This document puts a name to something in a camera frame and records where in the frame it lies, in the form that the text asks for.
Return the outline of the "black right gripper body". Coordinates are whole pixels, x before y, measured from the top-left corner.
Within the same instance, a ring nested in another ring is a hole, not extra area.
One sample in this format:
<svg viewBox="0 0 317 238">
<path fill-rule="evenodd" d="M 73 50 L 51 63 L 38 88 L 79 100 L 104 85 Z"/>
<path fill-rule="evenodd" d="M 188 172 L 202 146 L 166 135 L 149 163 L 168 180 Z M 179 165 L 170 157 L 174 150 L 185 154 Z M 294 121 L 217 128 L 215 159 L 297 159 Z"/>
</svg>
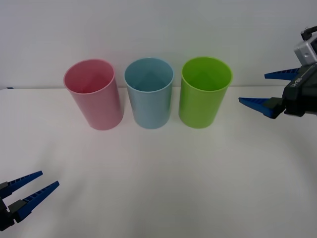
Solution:
<svg viewBox="0 0 317 238">
<path fill-rule="evenodd" d="M 317 65 L 299 68 L 294 79 L 284 88 L 285 114 L 302 117 L 317 114 Z"/>
</svg>

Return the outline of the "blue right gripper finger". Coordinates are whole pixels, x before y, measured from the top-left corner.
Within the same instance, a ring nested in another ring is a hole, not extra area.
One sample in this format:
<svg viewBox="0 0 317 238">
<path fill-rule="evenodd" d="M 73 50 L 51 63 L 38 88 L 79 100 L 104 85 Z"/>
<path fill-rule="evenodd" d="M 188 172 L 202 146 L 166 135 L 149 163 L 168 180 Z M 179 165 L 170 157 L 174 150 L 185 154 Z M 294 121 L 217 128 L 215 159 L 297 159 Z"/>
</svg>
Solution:
<svg viewBox="0 0 317 238">
<path fill-rule="evenodd" d="M 282 71 L 276 71 L 271 73 L 266 73 L 264 75 L 265 79 L 278 79 L 278 80 L 288 80 L 292 81 L 297 77 L 299 73 L 299 68 L 287 69 Z"/>
<path fill-rule="evenodd" d="M 270 119 L 276 119 L 282 112 L 285 111 L 286 106 L 282 98 L 238 98 L 239 102 L 246 107 L 262 113 Z"/>
</svg>

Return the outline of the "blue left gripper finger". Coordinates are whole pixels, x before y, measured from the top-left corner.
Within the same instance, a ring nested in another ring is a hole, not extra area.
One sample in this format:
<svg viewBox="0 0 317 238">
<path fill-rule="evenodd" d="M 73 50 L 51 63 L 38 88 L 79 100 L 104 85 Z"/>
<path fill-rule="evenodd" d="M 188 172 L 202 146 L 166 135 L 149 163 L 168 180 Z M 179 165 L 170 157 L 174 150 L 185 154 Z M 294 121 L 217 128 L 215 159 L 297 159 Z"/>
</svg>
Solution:
<svg viewBox="0 0 317 238">
<path fill-rule="evenodd" d="M 1 199 L 9 197 L 10 195 L 12 195 L 13 192 L 17 191 L 21 187 L 25 186 L 26 184 L 40 177 L 42 174 L 43 174 L 42 171 L 38 171 L 38 172 L 26 175 L 24 177 L 21 177 L 12 181 L 6 181 L 1 183 L 0 184 Z"/>
<path fill-rule="evenodd" d="M 19 199 L 18 201 L 12 203 L 8 206 L 10 212 L 13 215 L 13 219 L 20 223 L 27 216 L 29 216 L 32 211 L 44 201 L 57 187 L 59 182 L 55 181 L 54 183 L 44 187 L 43 189 L 29 195 L 24 199 Z"/>
</svg>

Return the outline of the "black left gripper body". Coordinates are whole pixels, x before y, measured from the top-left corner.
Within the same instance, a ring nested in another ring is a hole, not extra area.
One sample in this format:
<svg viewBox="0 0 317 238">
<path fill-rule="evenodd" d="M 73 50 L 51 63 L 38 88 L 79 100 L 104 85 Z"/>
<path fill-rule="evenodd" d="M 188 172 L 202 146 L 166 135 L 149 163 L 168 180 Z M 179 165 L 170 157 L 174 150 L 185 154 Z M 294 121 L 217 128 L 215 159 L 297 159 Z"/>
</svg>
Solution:
<svg viewBox="0 0 317 238">
<path fill-rule="evenodd" d="M 3 202 L 2 198 L 0 199 L 0 231 L 4 231 L 7 228 L 15 224 L 12 213 L 7 210 L 7 206 Z"/>
</svg>

